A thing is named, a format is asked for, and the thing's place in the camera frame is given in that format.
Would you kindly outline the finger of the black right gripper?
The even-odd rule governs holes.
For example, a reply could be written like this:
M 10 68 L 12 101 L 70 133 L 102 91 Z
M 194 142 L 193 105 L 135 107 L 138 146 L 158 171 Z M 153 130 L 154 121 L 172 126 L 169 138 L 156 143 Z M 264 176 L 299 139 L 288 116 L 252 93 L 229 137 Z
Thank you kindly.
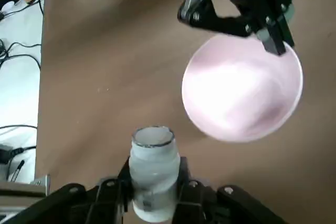
M 212 0 L 185 0 L 177 18 L 190 27 L 227 35 L 248 37 L 253 32 L 248 18 L 217 16 Z
M 294 40 L 288 26 L 288 21 L 294 15 L 292 3 L 289 5 L 281 4 L 280 13 L 276 14 L 275 18 L 267 16 L 263 26 L 258 25 L 255 20 L 252 20 L 251 11 L 246 4 L 237 4 L 236 7 L 246 20 L 244 29 L 247 35 L 254 34 L 262 42 L 267 52 L 281 56 L 286 52 L 287 45 L 290 47 L 294 46 Z

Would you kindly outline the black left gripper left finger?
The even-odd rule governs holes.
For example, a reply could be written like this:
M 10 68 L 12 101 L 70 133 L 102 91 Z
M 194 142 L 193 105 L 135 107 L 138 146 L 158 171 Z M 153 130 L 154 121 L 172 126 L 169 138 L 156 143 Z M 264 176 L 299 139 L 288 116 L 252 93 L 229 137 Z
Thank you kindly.
M 116 177 L 103 178 L 91 189 L 70 183 L 23 206 L 1 207 L 1 223 L 123 223 L 132 195 L 125 162 Z

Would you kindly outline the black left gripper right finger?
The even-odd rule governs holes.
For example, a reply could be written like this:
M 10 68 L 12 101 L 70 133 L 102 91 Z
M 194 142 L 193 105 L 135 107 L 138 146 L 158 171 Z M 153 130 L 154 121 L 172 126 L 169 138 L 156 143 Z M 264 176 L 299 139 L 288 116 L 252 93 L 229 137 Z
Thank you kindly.
M 187 158 L 181 157 L 173 223 L 287 222 L 238 186 L 225 185 L 214 190 L 192 178 Z

